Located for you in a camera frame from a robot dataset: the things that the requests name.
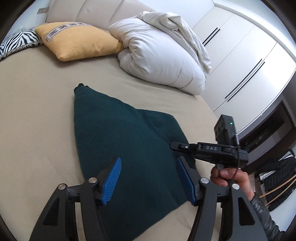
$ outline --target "trigger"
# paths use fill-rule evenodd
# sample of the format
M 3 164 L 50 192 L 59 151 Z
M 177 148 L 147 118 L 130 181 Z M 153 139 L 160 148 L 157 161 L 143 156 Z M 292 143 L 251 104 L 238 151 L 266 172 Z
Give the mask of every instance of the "trigger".
M 218 170 L 224 169 L 224 165 L 223 164 L 216 164 L 216 167 L 217 167 Z

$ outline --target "yellow pillow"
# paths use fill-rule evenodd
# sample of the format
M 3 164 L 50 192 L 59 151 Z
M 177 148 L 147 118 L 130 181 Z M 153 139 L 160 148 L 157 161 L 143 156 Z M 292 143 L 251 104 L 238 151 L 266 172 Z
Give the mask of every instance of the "yellow pillow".
M 37 27 L 36 33 L 60 61 L 104 56 L 123 49 L 110 34 L 86 23 L 48 23 Z

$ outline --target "hand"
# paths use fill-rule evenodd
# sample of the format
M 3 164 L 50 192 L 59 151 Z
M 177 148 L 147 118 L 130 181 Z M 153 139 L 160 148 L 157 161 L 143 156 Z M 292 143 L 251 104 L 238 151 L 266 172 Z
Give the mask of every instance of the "hand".
M 211 181 L 216 185 L 227 187 L 228 183 L 225 179 L 231 180 L 235 172 L 236 168 L 225 168 L 219 171 L 216 167 L 214 167 L 211 171 Z M 243 172 L 241 169 L 238 169 L 234 177 L 234 181 L 236 181 L 236 183 L 243 190 L 247 196 L 247 199 L 252 201 L 255 193 L 252 190 L 248 174 Z

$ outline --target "white wardrobe door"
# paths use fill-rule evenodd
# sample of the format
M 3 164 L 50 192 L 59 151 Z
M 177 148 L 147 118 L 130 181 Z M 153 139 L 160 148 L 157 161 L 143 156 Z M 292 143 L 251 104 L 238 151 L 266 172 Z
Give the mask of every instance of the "white wardrobe door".
M 210 59 L 211 72 L 229 55 L 229 53 L 250 32 L 254 25 L 244 18 L 233 14 L 220 28 L 219 32 L 204 44 Z
M 212 111 L 226 101 L 235 87 L 239 88 L 242 80 L 266 58 L 275 44 L 274 39 L 256 26 L 247 34 L 206 82 L 202 97 Z
M 204 42 L 207 37 L 210 38 L 232 15 L 233 13 L 227 10 L 214 7 L 192 30 Z
M 251 124 L 278 97 L 296 68 L 290 55 L 277 43 L 249 81 L 214 114 L 234 118 L 237 132 Z

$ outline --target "beige bed sheet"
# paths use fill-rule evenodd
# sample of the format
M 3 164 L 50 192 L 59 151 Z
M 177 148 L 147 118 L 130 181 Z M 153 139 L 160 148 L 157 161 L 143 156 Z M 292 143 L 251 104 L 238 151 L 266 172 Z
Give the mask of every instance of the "beige bed sheet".
M 0 214 L 18 241 L 29 240 L 60 183 L 84 182 L 73 123 L 73 90 L 79 83 L 135 108 L 172 114 L 189 142 L 215 141 L 217 120 L 200 96 L 136 79 L 119 68 L 115 56 L 63 63 L 41 46 L 1 61 L 0 78 Z M 211 164 L 196 165 L 209 177 Z M 136 240 L 185 241 L 195 214 L 187 202 Z

